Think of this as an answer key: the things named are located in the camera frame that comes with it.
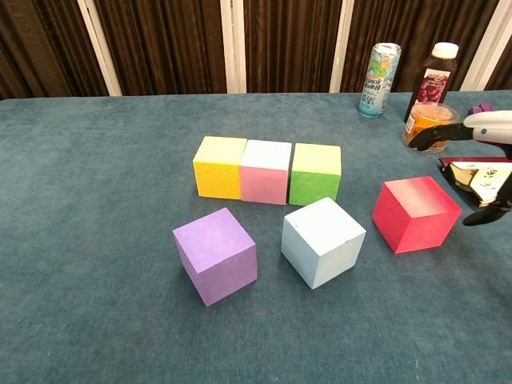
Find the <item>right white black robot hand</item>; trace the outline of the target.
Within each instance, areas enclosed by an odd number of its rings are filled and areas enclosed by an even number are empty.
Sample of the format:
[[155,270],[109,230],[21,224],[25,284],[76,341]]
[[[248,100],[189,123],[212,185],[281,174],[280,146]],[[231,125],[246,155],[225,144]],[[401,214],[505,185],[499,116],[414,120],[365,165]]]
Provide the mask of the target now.
[[[487,111],[469,115],[459,123],[437,125],[424,129],[407,144],[418,151],[429,149],[436,142],[475,140],[501,148],[511,160],[511,111]],[[511,176],[497,192],[496,199],[484,210],[463,220],[464,226],[479,226],[499,220],[511,210]]]

